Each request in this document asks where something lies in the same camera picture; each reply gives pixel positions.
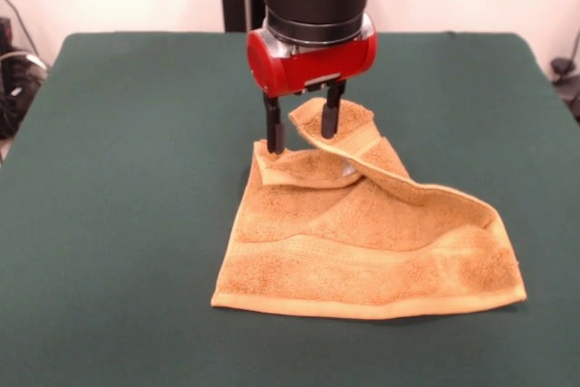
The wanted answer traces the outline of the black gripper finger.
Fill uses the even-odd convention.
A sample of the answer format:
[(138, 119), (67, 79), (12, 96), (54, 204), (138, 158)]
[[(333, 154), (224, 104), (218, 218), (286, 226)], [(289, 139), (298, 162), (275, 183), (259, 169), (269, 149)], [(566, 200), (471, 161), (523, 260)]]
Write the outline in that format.
[(321, 119), (321, 134), (325, 139), (331, 139), (338, 131), (340, 105), (345, 88), (346, 81), (331, 82), (328, 86)]
[(281, 121), (280, 105), (277, 97), (263, 93), (266, 109), (266, 146), (269, 153), (282, 154), (285, 150), (285, 125)]

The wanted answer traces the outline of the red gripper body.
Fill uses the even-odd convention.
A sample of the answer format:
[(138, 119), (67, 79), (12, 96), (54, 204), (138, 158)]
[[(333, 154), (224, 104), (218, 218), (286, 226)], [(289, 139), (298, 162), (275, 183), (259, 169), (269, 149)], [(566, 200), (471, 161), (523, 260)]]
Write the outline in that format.
[(287, 44), (266, 28), (253, 30), (246, 39), (246, 57), (258, 87), (277, 98), (365, 73), (376, 58), (377, 46), (372, 19), (364, 14), (359, 34), (327, 47)]

